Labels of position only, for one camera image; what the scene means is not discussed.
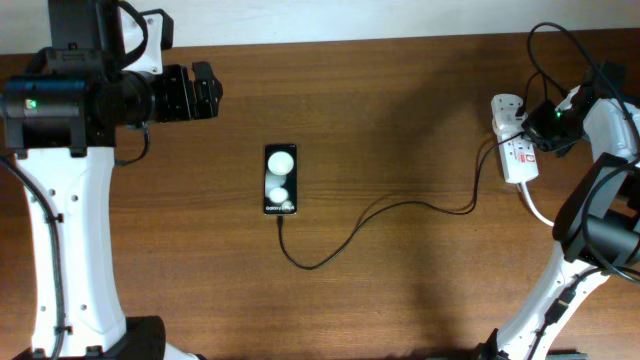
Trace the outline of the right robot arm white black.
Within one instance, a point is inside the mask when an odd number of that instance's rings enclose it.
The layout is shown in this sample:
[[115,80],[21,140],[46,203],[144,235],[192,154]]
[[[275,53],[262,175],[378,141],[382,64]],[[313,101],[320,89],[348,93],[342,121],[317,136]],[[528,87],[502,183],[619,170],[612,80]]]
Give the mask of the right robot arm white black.
[[639,277],[639,103],[621,93],[626,70],[593,66],[560,103],[532,112],[524,99],[492,99],[492,125],[505,179],[526,187],[538,175],[536,152],[565,155],[591,147],[593,165],[550,221],[553,252],[523,307],[473,351],[475,359],[547,359],[586,298],[614,275]]

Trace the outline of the black smartphone with white circles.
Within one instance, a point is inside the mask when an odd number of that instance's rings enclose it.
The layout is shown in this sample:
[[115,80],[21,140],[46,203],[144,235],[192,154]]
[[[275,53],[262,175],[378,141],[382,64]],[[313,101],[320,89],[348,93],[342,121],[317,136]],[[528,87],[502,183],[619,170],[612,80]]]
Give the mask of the black smartphone with white circles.
[[264,148],[263,213],[295,215],[298,211],[296,144],[268,144]]

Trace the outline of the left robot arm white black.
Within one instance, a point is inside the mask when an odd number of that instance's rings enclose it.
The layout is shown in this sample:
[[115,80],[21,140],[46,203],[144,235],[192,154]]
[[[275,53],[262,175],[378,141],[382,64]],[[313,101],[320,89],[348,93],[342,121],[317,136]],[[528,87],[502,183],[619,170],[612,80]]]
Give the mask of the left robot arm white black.
[[7,154],[25,189],[37,314],[25,359],[181,360],[157,316],[128,317],[112,261],[116,131],[217,116],[206,62],[166,65],[173,19],[125,1],[52,1],[51,43],[1,93]]

